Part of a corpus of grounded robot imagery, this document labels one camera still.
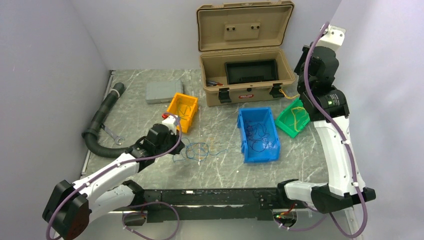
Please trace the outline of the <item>green plastic bin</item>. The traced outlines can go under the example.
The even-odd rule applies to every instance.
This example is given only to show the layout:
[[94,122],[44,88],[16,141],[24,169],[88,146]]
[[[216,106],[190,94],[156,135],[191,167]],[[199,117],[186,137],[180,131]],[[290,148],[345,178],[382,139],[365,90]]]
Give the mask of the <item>green plastic bin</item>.
[[309,114],[299,98],[289,104],[274,121],[275,126],[291,138],[302,132],[309,122]]

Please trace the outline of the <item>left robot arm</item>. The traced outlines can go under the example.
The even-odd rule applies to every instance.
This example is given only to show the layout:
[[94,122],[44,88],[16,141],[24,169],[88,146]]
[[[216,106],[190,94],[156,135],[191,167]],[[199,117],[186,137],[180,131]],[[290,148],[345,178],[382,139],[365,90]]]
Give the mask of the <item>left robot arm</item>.
[[184,148],[181,123],[163,120],[149,129],[115,160],[74,182],[57,183],[43,210],[47,240],[74,240],[94,220],[119,208],[149,206],[145,190],[128,178],[156,159],[176,155]]

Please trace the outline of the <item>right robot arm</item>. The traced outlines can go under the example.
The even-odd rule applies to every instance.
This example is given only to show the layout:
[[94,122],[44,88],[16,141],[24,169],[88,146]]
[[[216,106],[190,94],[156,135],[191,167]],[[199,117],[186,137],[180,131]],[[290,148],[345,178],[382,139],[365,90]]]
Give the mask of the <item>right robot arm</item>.
[[336,53],[328,47],[315,47],[305,78],[309,50],[309,46],[303,46],[294,72],[298,75],[299,99],[323,147],[328,182],[288,180],[282,196],[285,201],[311,203],[319,213],[328,214],[375,200],[376,192],[366,186],[356,162],[351,160],[350,111],[346,96],[333,85],[339,67]]

